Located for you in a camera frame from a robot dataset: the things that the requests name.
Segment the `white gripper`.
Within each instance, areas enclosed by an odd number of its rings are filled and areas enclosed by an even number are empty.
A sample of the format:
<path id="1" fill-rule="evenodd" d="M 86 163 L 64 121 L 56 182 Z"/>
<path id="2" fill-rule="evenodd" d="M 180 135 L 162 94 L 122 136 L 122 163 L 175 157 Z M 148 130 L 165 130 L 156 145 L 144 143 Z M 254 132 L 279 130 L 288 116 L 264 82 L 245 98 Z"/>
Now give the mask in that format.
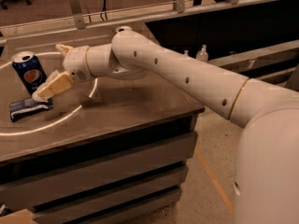
<path id="1" fill-rule="evenodd" d="M 47 102 L 53 96 L 69 90 L 74 80 L 87 82 L 93 80 L 90 68 L 87 65 L 87 51 L 89 46 L 73 48 L 64 44 L 56 44 L 55 48 L 64 56 L 64 72 L 52 72 L 32 94 L 38 102 Z"/>

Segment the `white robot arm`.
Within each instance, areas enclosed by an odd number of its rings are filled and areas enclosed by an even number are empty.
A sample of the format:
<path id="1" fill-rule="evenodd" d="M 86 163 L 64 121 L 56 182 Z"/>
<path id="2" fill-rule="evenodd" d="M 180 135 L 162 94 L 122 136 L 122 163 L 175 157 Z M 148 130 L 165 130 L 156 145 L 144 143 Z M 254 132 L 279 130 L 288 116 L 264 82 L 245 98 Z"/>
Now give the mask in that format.
<path id="1" fill-rule="evenodd" d="M 242 128 L 235 169 L 234 224 L 299 224 L 299 100 L 296 91 L 165 49 L 128 28 L 108 45 L 57 45 L 64 71 L 33 97 L 46 101 L 75 82 L 140 71 L 165 78 Z"/>

